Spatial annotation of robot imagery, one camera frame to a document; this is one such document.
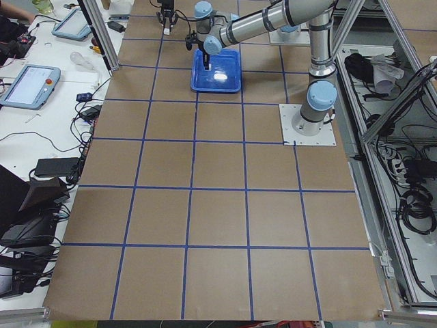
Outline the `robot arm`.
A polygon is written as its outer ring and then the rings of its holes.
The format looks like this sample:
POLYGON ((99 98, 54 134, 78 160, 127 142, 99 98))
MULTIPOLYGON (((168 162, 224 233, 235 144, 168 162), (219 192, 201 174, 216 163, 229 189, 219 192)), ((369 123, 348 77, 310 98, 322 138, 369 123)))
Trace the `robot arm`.
POLYGON ((264 33, 275 45, 309 46, 309 86, 305 102, 292 118, 292 127, 301 135, 316 136, 327 124, 325 116, 337 99, 330 40, 334 7, 334 1, 271 1, 268 7, 238 17, 200 1, 195 5, 195 30, 187 34, 186 47, 196 44, 207 68, 210 57, 224 48, 264 33))

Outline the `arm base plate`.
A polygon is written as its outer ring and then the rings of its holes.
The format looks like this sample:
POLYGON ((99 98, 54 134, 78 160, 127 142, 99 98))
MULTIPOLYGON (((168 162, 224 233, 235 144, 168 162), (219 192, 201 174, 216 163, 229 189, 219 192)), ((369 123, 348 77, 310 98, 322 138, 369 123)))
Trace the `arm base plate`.
POLYGON ((301 116, 301 104, 280 104, 283 144, 286 146, 336 146, 328 114, 321 122, 308 122, 301 116))

